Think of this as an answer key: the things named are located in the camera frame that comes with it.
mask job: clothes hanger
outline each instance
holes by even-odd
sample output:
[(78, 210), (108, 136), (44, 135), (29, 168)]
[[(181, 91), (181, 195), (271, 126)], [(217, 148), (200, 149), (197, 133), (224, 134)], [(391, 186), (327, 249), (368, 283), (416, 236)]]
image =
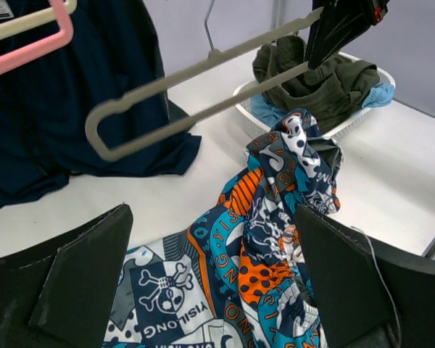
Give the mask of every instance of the clothes hanger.
[(60, 47), (71, 42), (73, 38), (73, 23), (69, 14), (66, 12), (65, 4), (62, 0), (48, 0), (54, 10), (55, 17), (59, 26), (59, 31), (39, 41), (28, 44), (9, 53), (0, 56), (0, 75), (26, 64), (34, 59), (44, 56)]
[[(66, 13), (71, 15), (77, 6), (78, 0), (66, 0)], [(23, 17), (3, 22), (0, 24), (0, 40), (52, 22), (56, 18), (54, 10), (49, 7), (48, 9), (42, 9)]]
[(88, 142), (95, 149), (96, 153), (106, 161), (114, 162), (123, 157), (128, 156), (134, 152), (145, 149), (152, 144), (161, 141), (167, 137), (173, 136), (174, 134), (183, 132), (188, 130), (191, 126), (196, 123), (218, 113), (221, 112), (233, 105), (242, 102), (243, 100), (248, 99), (251, 96), (256, 94), (260, 94), (264, 91), (267, 91), (270, 88), (276, 87), (281, 83), (294, 78), (305, 71), (307, 71), (307, 62), (297, 67), (294, 67), (286, 72), (281, 73), (280, 75), (271, 78), (270, 80), (265, 81), (264, 83), (259, 84), (258, 86), (251, 88), (245, 92), (242, 92), (236, 96), (233, 96), (229, 99), (226, 99), (208, 109), (205, 109), (193, 116), (186, 117), (182, 120), (176, 121), (169, 125), (166, 125), (163, 128), (159, 128), (154, 132), (146, 134), (145, 136), (141, 136), (137, 139), (129, 141), (123, 145), (115, 147), (113, 149), (109, 149), (107, 145), (103, 142), (102, 138), (98, 134), (97, 127), (98, 124), (105, 118), (109, 117), (113, 114), (120, 114), (129, 110), (134, 104), (142, 102), (143, 100), (158, 94), (170, 87), (176, 86), (179, 83), (184, 82), (194, 76), (197, 76), (205, 71), (208, 71), (222, 63), (228, 62), (232, 59), (235, 59), (242, 54), (245, 54), (253, 49), (257, 49), (258, 47), (267, 44), (271, 41), (280, 38), (281, 36), (285, 36), (296, 32), (298, 30), (306, 29), (311, 26), (316, 20), (319, 19), (320, 14), (322, 13), (323, 8), (318, 8), (311, 13), (308, 14), (305, 18), (298, 18), (293, 20), (285, 25), (282, 25), (276, 29), (268, 31), (265, 34), (257, 36), (256, 38), (252, 38), (238, 46), (232, 47), (227, 51), (220, 51), (214, 48), (212, 40), (210, 40), (211, 36), (209, 33), (209, 29), (207, 26), (207, 22), (214, 5), (214, 0), (211, 1), (210, 8), (208, 9), (207, 16), (204, 20), (205, 31), (207, 33), (207, 37), (210, 43), (210, 53), (208, 58), (204, 61), (201, 61), (191, 67), (188, 67), (184, 70), (175, 72), (174, 74), (167, 76), (165, 78), (158, 79), (152, 83), (148, 83), (145, 86), (141, 86), (133, 89), (132, 91), (124, 94), (120, 99), (107, 100), (95, 108), (91, 110), (86, 120), (86, 136)]

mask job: white wire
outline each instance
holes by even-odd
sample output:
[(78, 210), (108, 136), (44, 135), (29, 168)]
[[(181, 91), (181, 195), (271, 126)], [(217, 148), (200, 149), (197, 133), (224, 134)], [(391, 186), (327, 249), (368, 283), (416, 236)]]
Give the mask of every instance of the white wire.
[(350, 226), (350, 227), (351, 227), (352, 229), (358, 231), (358, 232), (361, 232), (361, 234), (364, 236), (364, 238), (366, 239), (366, 241), (368, 241), (368, 244), (369, 244), (369, 247), (370, 247), (370, 255), (372, 256), (372, 260), (373, 260), (373, 262), (374, 262), (374, 267), (376, 268), (376, 271), (377, 271), (378, 277), (380, 278), (380, 280), (381, 280), (381, 282), (382, 282), (382, 285), (384, 286), (384, 288), (385, 288), (385, 290), (386, 290), (386, 293), (389, 295), (390, 302), (391, 302), (391, 305), (392, 305), (392, 307), (393, 307), (394, 318), (395, 318), (395, 320), (396, 320), (396, 322), (397, 322), (397, 331), (398, 331), (398, 332), (397, 332), (397, 335), (398, 335), (397, 341), (398, 341), (398, 348), (401, 348), (402, 332), (401, 332), (401, 323), (400, 323), (400, 321), (399, 321), (399, 316), (398, 316), (398, 309), (397, 309), (397, 306), (396, 306), (395, 303), (394, 303), (392, 293), (390, 292), (389, 287), (388, 287), (388, 286), (386, 285), (386, 283), (385, 283), (384, 277), (382, 276), (382, 272), (381, 272), (380, 269), (378, 268), (377, 258), (376, 258), (376, 251), (375, 251), (375, 249), (374, 249), (374, 247), (373, 247), (373, 245), (372, 245), (372, 242), (370, 241), (370, 238), (369, 238), (369, 236), (368, 236), (367, 234), (365, 234), (363, 231), (361, 231), (361, 230), (360, 230), (359, 228), (357, 228), (357, 227), (354, 227), (354, 226)]

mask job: laundry basket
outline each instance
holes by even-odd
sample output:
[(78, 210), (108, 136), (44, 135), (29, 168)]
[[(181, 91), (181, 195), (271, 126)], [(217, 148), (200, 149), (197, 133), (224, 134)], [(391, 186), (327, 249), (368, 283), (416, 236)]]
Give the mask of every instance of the laundry basket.
[[(343, 57), (350, 58), (352, 61), (360, 60), (357, 57), (346, 53), (340, 53)], [(378, 75), (380, 76), (380, 82), (382, 83), (390, 83), (394, 87), (396, 87), (395, 80), (393, 77), (385, 70), (380, 67), (377, 68)], [(257, 85), (257, 81), (253, 80), (247, 83), (240, 85), (234, 92), (233, 95), (237, 95), (243, 91), (246, 91), (252, 87)], [(252, 138), (256, 138), (264, 133), (267, 133), (270, 130), (270, 127), (258, 120), (252, 114), (252, 109), (250, 107), (250, 99), (244, 100), (242, 103), (239, 103), (235, 106), (239, 111), (238, 122), (240, 126), (244, 129), (245, 133), (248, 134)], [(351, 117), (346, 119), (340, 125), (337, 125), (335, 128), (331, 129), (329, 132), (323, 134), (329, 138), (335, 138), (338, 140), (344, 134), (351, 131), (353, 128), (357, 127), (366, 117), (371, 115), (374, 112), (375, 108), (366, 107), (364, 109), (359, 110), (354, 113)]]

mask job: metal hook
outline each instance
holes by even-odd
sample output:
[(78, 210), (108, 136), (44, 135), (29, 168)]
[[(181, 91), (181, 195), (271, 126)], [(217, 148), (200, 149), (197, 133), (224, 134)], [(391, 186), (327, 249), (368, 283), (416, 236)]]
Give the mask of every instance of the metal hook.
[(211, 51), (215, 50), (215, 45), (213, 45), (212, 43), (210, 29), (208, 28), (208, 19), (210, 18), (210, 14), (214, 5), (215, 0), (211, 0), (210, 7), (208, 7), (208, 12), (206, 13), (206, 17), (204, 18), (204, 31), (206, 32), (206, 36), (208, 37), (208, 43), (210, 44)]

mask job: gray wall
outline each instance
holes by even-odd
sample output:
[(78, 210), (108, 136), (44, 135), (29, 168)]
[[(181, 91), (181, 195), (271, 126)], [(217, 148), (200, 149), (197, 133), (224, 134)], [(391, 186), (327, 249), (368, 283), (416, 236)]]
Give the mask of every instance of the gray wall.
[[(310, 0), (285, 2), (284, 22), (310, 11)], [(385, 20), (343, 51), (387, 70), (395, 99), (435, 117), (435, 0), (391, 0)]]
[[(166, 74), (206, 59), (203, 21), (210, 0), (144, 0), (159, 36)], [(221, 51), (270, 30), (273, 0), (216, 0), (208, 26)]]

